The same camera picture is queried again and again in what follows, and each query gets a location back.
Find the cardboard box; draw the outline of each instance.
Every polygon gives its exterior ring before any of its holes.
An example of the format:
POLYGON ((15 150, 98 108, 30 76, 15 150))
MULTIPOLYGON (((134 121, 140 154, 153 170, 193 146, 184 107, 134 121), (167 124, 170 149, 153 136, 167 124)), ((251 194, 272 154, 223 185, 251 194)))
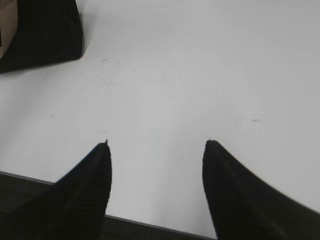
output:
POLYGON ((17 28, 17 0, 0 0, 0 59, 7 51, 17 28))

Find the brown cardboard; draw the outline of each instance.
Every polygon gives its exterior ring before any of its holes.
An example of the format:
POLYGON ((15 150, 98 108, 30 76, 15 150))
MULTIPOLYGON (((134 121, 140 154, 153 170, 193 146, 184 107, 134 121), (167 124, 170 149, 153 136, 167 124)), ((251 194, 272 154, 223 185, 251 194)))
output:
POLYGON ((17 0, 0 0, 0 59, 7 51, 18 28, 17 0))

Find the black bag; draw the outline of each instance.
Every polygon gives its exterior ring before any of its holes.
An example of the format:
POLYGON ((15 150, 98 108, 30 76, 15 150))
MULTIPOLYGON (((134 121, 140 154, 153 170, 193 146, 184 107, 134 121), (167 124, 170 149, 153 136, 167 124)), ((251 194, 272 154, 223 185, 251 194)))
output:
POLYGON ((0 73, 79 59, 83 30, 75 0, 17 0, 17 31, 0 73))

